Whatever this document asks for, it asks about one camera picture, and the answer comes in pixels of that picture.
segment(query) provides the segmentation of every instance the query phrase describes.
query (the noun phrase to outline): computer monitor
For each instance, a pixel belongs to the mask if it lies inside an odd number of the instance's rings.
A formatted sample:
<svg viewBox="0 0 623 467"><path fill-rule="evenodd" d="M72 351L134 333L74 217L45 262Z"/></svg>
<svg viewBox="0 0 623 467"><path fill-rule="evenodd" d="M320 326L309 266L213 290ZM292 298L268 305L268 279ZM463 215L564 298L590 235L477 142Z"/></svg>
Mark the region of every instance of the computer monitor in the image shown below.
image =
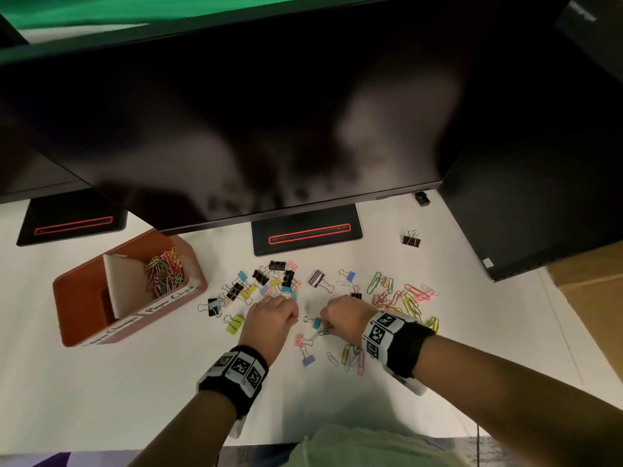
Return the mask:
<svg viewBox="0 0 623 467"><path fill-rule="evenodd" d="M534 3L298 0L15 47L0 121L165 234L436 188Z"/></svg>

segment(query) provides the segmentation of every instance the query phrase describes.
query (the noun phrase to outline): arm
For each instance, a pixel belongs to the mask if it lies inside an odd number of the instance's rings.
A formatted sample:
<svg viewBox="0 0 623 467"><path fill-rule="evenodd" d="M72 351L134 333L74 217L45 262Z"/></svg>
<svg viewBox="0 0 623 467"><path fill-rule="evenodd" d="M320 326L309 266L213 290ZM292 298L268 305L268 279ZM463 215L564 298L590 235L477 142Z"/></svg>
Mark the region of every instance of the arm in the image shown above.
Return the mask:
<svg viewBox="0 0 623 467"><path fill-rule="evenodd" d="M341 297L321 316L333 333L361 345L376 312ZM412 375L538 465L620 463L623 412L551 377L441 336L425 339Z"/></svg>
<svg viewBox="0 0 623 467"><path fill-rule="evenodd" d="M299 307L293 300L264 298L249 309L238 345L252 347L271 366L298 318ZM227 396L199 392L130 467L214 465L236 417L236 408Z"/></svg>

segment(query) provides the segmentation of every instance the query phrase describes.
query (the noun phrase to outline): wristband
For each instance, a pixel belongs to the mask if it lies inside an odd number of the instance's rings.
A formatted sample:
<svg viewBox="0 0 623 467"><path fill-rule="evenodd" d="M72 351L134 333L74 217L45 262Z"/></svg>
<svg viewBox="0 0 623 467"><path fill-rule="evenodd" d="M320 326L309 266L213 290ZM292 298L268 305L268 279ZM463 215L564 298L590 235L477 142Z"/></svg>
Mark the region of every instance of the wristband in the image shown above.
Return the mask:
<svg viewBox="0 0 623 467"><path fill-rule="evenodd" d="M224 353L199 379L197 391L210 390L225 395L242 419L262 389L269 366L262 355L248 345L237 345Z"/></svg>
<svg viewBox="0 0 623 467"><path fill-rule="evenodd" d="M361 346L373 359L402 378L413 378L424 340L435 331L417 322L416 318L395 312L375 314L361 337Z"/></svg>

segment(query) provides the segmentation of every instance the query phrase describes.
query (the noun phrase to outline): cardboard box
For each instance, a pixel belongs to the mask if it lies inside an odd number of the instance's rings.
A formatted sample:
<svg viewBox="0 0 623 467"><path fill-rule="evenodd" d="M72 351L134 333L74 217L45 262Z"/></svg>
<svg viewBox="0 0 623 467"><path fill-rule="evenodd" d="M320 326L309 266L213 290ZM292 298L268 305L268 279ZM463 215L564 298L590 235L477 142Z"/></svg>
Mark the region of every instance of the cardboard box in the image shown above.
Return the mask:
<svg viewBox="0 0 623 467"><path fill-rule="evenodd" d="M129 316L116 319L108 294L103 255L128 256L147 264L153 256L173 247L182 262L183 284L136 308ZM165 236L150 230L104 254L59 276L52 284L60 337L66 347L119 342L207 290L206 278L191 245L179 236Z"/></svg>
<svg viewBox="0 0 623 467"><path fill-rule="evenodd" d="M548 270L623 381L623 241L557 262Z"/></svg>

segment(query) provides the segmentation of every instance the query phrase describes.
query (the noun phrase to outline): white desk surface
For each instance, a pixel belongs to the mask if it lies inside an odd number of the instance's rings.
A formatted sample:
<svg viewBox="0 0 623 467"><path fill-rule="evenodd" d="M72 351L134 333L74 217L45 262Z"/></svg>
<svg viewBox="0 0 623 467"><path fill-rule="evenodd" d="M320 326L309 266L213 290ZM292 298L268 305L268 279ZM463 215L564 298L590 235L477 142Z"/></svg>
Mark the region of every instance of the white desk surface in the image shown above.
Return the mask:
<svg viewBox="0 0 623 467"><path fill-rule="evenodd" d="M426 284L439 296L423 302L424 317L438 316L440 334L539 370L623 407L623 385L545 271L493 283L436 192L420 208L412 196L359 203L362 240L253 256L250 224L189 233L211 287L207 293L117 344L67 349L61 345L52 296L59 274L107 251L149 226L130 215L122 232L15 245L27 202L0 206L0 454L70 450L141 449L190 400L197 379L236 345L222 320L197 311L238 270L252 273L272 259L299 265L307 280L316 268L330 281L353 270L364 298L372 276L393 276L395 286ZM416 228L420 248L401 244ZM317 316L332 296L304 283L301 316ZM238 301L232 310L243 311ZM417 397L366 359L365 374L345 372L344 343L320 337L304 368L296 333L270 370L237 441L300 441L325 422L433 437L473 436L475 423L429 390Z"/></svg>

